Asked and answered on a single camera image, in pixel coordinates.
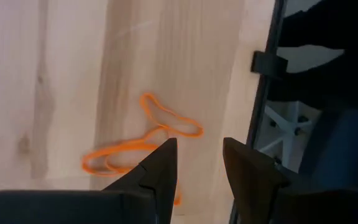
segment light wood table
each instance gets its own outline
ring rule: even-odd
[[[0,189],[102,189],[81,158],[151,127],[139,97],[200,122],[178,136],[172,223],[226,223],[223,137],[245,142],[274,0],[0,0]],[[187,128],[173,123],[179,128]]]

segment wooden surface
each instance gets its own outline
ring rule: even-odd
[[[246,140],[259,80],[251,57],[265,48],[273,4],[0,0],[0,189],[108,185],[81,157],[150,129],[139,106],[149,91],[205,130],[178,136],[183,203],[172,223],[226,223],[222,141]]]

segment orange rubber band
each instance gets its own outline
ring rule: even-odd
[[[148,99],[151,102],[153,102],[160,110],[173,115],[174,117],[176,117],[179,120],[182,120],[186,123],[196,126],[198,128],[198,131],[196,133],[184,133],[184,132],[179,131],[169,125],[162,124],[162,123],[158,122],[154,118],[154,116],[147,104]],[[91,153],[85,155],[82,158],[82,169],[83,170],[85,170],[89,174],[93,174],[93,175],[97,175],[97,176],[101,176],[101,177],[112,177],[112,176],[119,175],[119,174],[125,174],[125,173],[131,171],[133,169],[133,167],[117,167],[117,166],[110,164],[109,158],[114,153],[118,153],[118,152],[133,151],[133,150],[146,150],[146,151],[156,150],[156,148],[158,148],[158,145],[148,144],[148,143],[146,143],[146,140],[150,139],[158,131],[165,131],[167,134],[167,137],[168,137],[169,133],[179,134],[179,135],[182,135],[182,136],[188,137],[188,138],[200,138],[204,134],[203,127],[197,121],[190,119],[190,118],[185,118],[185,117],[179,116],[172,110],[166,109],[165,107],[163,107],[160,104],[160,102],[158,102],[158,100],[151,93],[144,93],[139,100],[139,104],[142,107],[142,109],[144,110],[144,113],[146,114],[148,119],[153,121],[157,125],[157,127],[148,131],[142,138],[128,140],[128,141],[125,141],[125,142],[115,145],[115,146],[102,147],[101,149],[99,149],[95,152],[91,152]],[[93,160],[93,159],[96,159],[99,157],[104,157],[104,166],[108,170],[107,172],[98,171],[98,170],[93,169],[89,166],[90,160]],[[180,193],[178,194],[178,197],[175,199],[174,204],[175,205],[181,204],[181,194]]]

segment wood grain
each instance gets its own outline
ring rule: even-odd
[[[107,186],[114,179],[90,177],[80,159],[153,126],[139,106],[147,91],[205,130],[176,136],[183,203],[172,223],[226,223],[223,137],[246,140],[259,80],[250,63],[273,4],[0,0],[0,189]]]

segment rubber band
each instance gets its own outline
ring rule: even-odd
[[[182,120],[186,123],[196,126],[197,132],[196,133],[185,133],[185,132],[179,131],[167,124],[160,123],[153,116],[153,113],[151,112],[149,105],[147,104],[147,100],[150,100],[152,103],[154,103],[160,110],[165,111],[165,112],[171,114],[172,116],[176,117],[176,119]],[[172,110],[166,109],[164,106],[162,106],[160,104],[160,102],[158,102],[156,97],[154,97],[154,95],[151,93],[144,93],[140,97],[139,104],[140,104],[140,107],[142,107],[142,109],[143,109],[144,113],[146,114],[146,116],[148,117],[148,119],[153,121],[153,123],[155,123],[157,125],[157,127],[153,128],[150,131],[148,131],[147,133],[145,133],[145,135],[142,138],[124,141],[124,142],[122,142],[118,145],[115,145],[115,146],[102,147],[101,149],[98,149],[97,151],[94,151],[94,152],[91,152],[91,153],[85,155],[82,158],[82,169],[84,171],[86,171],[89,174],[93,174],[93,175],[97,175],[97,176],[101,176],[101,177],[113,177],[116,175],[128,173],[134,167],[114,166],[111,163],[109,163],[109,158],[118,152],[135,151],[135,150],[137,150],[137,151],[138,150],[146,150],[146,151],[152,152],[152,151],[156,150],[158,148],[158,145],[146,143],[146,140],[150,139],[155,133],[157,133],[159,131],[165,131],[167,134],[167,138],[170,133],[179,134],[181,136],[188,137],[188,138],[200,138],[204,134],[203,127],[197,121],[190,119],[190,118],[185,118],[185,117],[179,116]],[[91,160],[97,159],[99,157],[104,157],[104,167],[106,168],[107,171],[96,170],[89,166],[89,162]],[[174,204],[175,205],[181,204],[181,193],[179,191],[178,191],[178,197],[175,199]]]

